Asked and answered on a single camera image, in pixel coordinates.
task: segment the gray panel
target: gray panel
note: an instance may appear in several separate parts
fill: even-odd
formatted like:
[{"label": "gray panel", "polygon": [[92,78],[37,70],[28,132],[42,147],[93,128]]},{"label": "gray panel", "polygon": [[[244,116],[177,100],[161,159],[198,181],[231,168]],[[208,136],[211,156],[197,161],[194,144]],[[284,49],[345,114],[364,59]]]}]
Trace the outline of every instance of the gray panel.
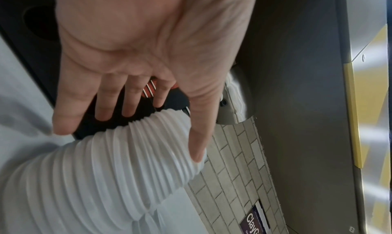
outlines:
[{"label": "gray panel", "polygon": [[351,60],[354,60],[387,23],[387,0],[346,0],[346,4]]},{"label": "gray panel", "polygon": [[238,63],[288,226],[358,233],[335,0],[257,0]]}]

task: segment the sign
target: sign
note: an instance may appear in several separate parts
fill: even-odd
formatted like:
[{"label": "sign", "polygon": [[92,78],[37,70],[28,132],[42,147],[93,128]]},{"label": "sign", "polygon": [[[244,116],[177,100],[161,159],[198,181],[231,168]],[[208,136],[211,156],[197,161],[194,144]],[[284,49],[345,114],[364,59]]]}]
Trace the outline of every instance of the sign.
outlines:
[{"label": "sign", "polygon": [[245,215],[240,227],[243,234],[272,234],[260,200],[257,200],[256,204]]}]

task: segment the circular hole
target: circular hole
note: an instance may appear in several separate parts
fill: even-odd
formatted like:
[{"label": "circular hole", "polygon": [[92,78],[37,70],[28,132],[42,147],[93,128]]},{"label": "circular hole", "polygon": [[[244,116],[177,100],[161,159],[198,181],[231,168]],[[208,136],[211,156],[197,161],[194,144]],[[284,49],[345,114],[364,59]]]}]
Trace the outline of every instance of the circular hole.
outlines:
[{"label": "circular hole", "polygon": [[221,107],[227,106],[227,100],[223,98],[223,99],[220,101],[219,105],[220,105]]},{"label": "circular hole", "polygon": [[44,40],[59,41],[54,7],[36,6],[29,8],[23,15],[24,24]]}]

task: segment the palm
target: palm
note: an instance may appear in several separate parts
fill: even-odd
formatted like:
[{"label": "palm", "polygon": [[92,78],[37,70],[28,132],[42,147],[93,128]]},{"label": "palm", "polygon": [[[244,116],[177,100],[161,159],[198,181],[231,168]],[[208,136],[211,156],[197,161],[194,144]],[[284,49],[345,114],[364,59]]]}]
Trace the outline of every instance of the palm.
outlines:
[{"label": "palm", "polygon": [[111,118],[124,85],[122,113],[133,115],[140,92],[156,76],[154,106],[177,81],[191,100],[189,142],[197,150],[207,145],[254,0],[57,1],[63,55],[56,132],[72,133],[96,93],[96,118]]}]

